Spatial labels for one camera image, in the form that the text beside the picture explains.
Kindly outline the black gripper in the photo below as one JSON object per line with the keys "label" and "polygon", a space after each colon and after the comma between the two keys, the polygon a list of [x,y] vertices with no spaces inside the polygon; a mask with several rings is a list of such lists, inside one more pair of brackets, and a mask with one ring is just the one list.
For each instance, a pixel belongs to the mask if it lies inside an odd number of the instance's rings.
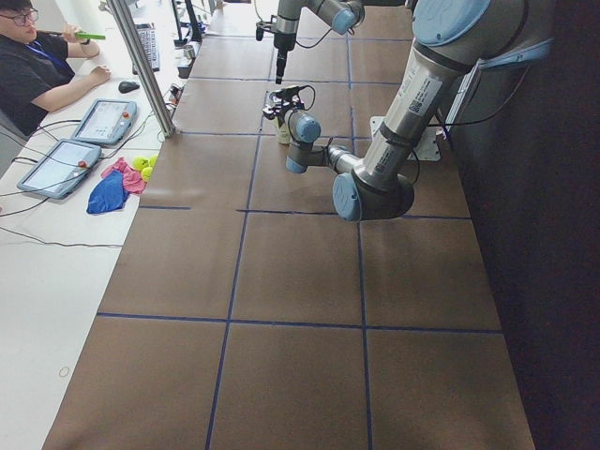
{"label": "black gripper", "polygon": [[278,120],[281,126],[306,126],[309,123],[307,110],[299,105],[286,107],[283,110],[278,106],[266,105],[262,109],[262,116],[267,120]]}
{"label": "black gripper", "polygon": [[275,83],[282,84],[287,65],[287,54],[292,51],[295,46],[295,33],[282,33],[276,31],[274,34],[274,45],[277,49]]}

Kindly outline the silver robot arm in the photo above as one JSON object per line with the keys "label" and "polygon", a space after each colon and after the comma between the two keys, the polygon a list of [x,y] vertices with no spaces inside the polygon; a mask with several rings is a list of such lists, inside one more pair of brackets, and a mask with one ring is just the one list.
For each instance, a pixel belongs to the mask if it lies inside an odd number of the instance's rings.
{"label": "silver robot arm", "polygon": [[277,49],[275,83],[282,84],[287,56],[296,45],[297,31],[302,10],[308,9],[331,30],[344,35],[358,26],[366,16],[366,7],[399,7],[414,10],[417,1],[338,1],[338,0],[282,0],[277,13],[262,25],[265,32],[274,36]]}
{"label": "silver robot arm", "polygon": [[301,86],[279,87],[262,110],[290,133],[286,168],[337,173],[333,203],[348,221],[398,218],[413,204],[413,185],[399,169],[419,144],[455,79],[473,67],[517,68],[545,58],[552,42],[552,1],[416,1],[413,41],[403,80],[364,157],[318,145],[321,126],[300,99]]}

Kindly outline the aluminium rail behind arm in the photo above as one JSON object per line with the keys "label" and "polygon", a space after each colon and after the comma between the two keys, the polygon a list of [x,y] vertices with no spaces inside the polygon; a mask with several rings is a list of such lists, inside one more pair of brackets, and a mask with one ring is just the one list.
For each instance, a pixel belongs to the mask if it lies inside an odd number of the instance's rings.
{"label": "aluminium rail behind arm", "polygon": [[465,111],[471,103],[480,81],[481,70],[479,64],[476,63],[473,69],[462,78],[452,106],[446,115],[444,129],[447,133],[457,127],[460,123],[467,122],[467,119],[464,118]]}

